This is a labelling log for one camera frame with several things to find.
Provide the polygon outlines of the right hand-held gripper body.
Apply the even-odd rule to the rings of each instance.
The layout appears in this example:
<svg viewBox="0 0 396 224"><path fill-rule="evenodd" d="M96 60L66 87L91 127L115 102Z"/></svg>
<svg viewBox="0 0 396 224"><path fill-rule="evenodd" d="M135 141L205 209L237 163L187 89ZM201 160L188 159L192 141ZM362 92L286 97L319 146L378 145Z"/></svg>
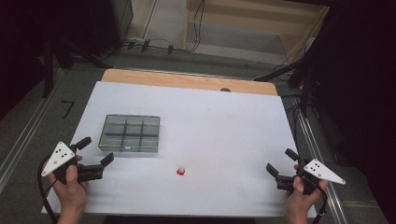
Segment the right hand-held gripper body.
<svg viewBox="0 0 396 224"><path fill-rule="evenodd" d="M304 195L309 195L319 188L320 180L328 180L333 183L345 185L346 181L318 159L298 159L296 175L303 180ZM282 190L293 191L294 176L280 175L275 171L276 187Z"/></svg>

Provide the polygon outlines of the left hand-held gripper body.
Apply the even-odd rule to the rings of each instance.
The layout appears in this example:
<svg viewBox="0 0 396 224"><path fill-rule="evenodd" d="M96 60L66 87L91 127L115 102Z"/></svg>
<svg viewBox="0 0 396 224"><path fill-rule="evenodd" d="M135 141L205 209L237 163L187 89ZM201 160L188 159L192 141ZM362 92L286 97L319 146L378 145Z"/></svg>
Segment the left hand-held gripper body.
<svg viewBox="0 0 396 224"><path fill-rule="evenodd" d="M101 179L103 177L104 167L101 164L83 165L77 160L76 144L68 146L60 141L53 150L43 171L42 176L54 174L55 178L66 184L66 170L70 165L76 165L78 170L78 183Z"/></svg>

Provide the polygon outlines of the clear plastic compartment box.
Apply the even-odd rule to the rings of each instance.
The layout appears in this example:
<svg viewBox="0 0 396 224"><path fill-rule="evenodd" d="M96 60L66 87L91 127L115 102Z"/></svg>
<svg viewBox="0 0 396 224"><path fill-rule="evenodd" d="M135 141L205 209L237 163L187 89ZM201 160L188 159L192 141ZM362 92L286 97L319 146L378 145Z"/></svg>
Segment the clear plastic compartment box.
<svg viewBox="0 0 396 224"><path fill-rule="evenodd" d="M98 146L103 151L157 153L160 121L156 116L107 115Z"/></svg>

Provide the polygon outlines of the person's right hand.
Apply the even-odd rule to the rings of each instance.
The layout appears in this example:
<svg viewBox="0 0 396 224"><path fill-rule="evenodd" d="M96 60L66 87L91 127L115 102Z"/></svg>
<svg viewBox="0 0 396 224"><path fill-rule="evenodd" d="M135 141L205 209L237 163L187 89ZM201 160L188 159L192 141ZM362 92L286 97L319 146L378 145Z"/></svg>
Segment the person's right hand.
<svg viewBox="0 0 396 224"><path fill-rule="evenodd" d="M284 214L285 217L307 217L309 209L321 198L322 193L315 189L311 194L304 194L303 180L296 176L293 180L293 192L286 191L288 197Z"/></svg>

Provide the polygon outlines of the person's left hand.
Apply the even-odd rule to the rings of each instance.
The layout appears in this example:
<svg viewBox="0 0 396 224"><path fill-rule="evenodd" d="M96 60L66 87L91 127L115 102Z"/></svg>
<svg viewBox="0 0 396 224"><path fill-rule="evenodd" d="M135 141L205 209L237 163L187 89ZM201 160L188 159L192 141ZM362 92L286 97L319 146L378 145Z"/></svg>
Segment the person's left hand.
<svg viewBox="0 0 396 224"><path fill-rule="evenodd" d="M70 165L66 170L66 184L56 180L54 174L48 175L48 180L57 195L60 205L60 216L81 217L86 207L88 182L78 183L78 170L76 165Z"/></svg>

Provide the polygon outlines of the black metal stand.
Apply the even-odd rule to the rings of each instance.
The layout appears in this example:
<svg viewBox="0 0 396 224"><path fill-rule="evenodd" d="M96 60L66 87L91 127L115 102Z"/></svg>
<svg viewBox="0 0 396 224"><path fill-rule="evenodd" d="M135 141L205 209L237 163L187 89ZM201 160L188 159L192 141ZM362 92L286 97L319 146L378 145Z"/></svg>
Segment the black metal stand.
<svg viewBox="0 0 396 224"><path fill-rule="evenodd" d="M54 90L53 58L55 58L62 68L70 69L74 62L70 52L75 52L83 59L100 68L112 68L112 65L100 61L90 54L82 46L74 43L65 35L48 33L44 35L42 47L43 67L44 67L44 92L42 97L46 98Z"/></svg>

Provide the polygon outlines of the black stand leg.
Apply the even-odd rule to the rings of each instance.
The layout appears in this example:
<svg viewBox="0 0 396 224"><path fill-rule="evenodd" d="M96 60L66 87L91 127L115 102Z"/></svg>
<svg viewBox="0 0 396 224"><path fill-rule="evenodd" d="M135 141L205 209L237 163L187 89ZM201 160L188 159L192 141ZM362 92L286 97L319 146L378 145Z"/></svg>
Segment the black stand leg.
<svg viewBox="0 0 396 224"><path fill-rule="evenodd" d="M263 76L259 76L259 77L254 77L252 80L253 81L260 81L260 82L267 82L275 77L279 77L293 69L295 69L298 65L300 64L300 62L295 62L292 63L290 65L287 65L285 67L282 67L280 69L275 70L274 72L268 74L268 75L263 75Z"/></svg>

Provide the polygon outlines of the white table board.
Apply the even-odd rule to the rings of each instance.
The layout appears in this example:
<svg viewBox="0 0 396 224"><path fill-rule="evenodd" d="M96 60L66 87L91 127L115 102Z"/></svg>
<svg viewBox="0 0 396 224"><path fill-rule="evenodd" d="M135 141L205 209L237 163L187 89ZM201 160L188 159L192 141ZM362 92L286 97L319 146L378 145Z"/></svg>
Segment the white table board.
<svg viewBox="0 0 396 224"><path fill-rule="evenodd" d="M293 175L294 148L280 97L148 85L96 83L73 139L89 136L83 163L104 157L107 115L157 116L157 153L118 152L87 189L97 215L280 217L286 195L266 170ZM184 167L186 174L177 174Z"/></svg>

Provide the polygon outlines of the wooden table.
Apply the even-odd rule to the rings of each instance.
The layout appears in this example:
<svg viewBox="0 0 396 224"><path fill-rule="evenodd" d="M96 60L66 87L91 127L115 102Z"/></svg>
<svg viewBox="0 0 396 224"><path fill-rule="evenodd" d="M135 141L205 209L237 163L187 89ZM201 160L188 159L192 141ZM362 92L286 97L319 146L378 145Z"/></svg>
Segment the wooden table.
<svg viewBox="0 0 396 224"><path fill-rule="evenodd" d="M198 75L111 68L104 72L102 80L106 82L211 91L220 91L222 88L228 88L231 90L231 92L278 96L276 86L273 83L238 80L225 77L206 77Z"/></svg>

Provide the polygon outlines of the dark grey cabinet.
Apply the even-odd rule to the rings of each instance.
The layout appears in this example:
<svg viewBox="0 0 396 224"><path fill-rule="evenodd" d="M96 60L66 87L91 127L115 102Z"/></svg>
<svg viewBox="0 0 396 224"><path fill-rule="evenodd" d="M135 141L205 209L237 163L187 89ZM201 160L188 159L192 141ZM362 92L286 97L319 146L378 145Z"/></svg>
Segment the dark grey cabinet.
<svg viewBox="0 0 396 224"><path fill-rule="evenodd" d="M132 0L90 0L98 48L117 49L134 17Z"/></svg>

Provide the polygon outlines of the metal floor rail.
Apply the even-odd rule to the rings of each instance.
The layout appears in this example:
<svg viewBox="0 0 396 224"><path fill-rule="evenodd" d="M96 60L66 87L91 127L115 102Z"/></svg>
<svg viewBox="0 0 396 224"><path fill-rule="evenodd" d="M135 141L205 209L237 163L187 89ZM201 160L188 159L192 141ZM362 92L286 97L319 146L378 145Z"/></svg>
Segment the metal floor rail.
<svg viewBox="0 0 396 224"><path fill-rule="evenodd" d="M294 104L293 109L293 135L297 145L297 150L304 156L318 159L325 164L323 154L318 146L317 139L312 131L308 118L306 118L301 109L301 100L293 97L291 100ZM328 208L332 215L334 224L349 224L344 208L336 192L335 185L331 183L325 190L328 195Z"/></svg>
<svg viewBox="0 0 396 224"><path fill-rule="evenodd" d="M41 96L44 85L39 83L0 120L0 193L15 171L65 76L63 69L56 69L54 89L47 97Z"/></svg>

